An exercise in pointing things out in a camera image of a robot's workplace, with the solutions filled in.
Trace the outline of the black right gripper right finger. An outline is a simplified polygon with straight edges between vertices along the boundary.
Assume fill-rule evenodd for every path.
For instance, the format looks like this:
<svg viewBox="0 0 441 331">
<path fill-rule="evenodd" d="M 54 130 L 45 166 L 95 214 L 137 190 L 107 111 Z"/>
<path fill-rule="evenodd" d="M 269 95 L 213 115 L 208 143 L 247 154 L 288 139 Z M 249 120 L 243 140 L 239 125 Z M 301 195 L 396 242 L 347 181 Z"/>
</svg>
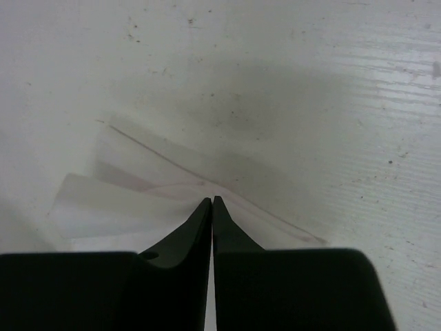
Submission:
<svg viewBox="0 0 441 331">
<path fill-rule="evenodd" d="M 219 330 L 395 330 L 373 264 L 347 248 L 266 250 L 212 213 Z"/>
</svg>

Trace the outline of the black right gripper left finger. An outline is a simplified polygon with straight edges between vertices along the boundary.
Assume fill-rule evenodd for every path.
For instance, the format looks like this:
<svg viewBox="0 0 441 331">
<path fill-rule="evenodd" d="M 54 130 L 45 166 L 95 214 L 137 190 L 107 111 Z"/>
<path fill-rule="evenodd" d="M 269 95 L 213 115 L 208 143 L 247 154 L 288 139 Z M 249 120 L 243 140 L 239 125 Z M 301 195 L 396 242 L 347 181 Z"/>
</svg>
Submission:
<svg viewBox="0 0 441 331">
<path fill-rule="evenodd" d="M 117 330 L 203 330 L 211 215 L 205 198 L 182 225 L 134 257 Z"/>
</svg>

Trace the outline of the light pink tank top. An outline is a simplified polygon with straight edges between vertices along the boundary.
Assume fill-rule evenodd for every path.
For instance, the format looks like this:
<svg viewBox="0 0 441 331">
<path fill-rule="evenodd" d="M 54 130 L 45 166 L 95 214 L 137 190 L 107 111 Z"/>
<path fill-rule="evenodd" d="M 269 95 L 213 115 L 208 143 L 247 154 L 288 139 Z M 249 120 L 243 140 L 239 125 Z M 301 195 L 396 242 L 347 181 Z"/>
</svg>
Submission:
<svg viewBox="0 0 441 331">
<path fill-rule="evenodd" d="M 203 199 L 217 196 L 239 228 L 264 248 L 327 244 L 166 159 L 138 130 L 118 121 L 98 136 L 94 175 L 68 174 L 49 218 L 73 251 L 140 251 L 182 225 Z"/>
</svg>

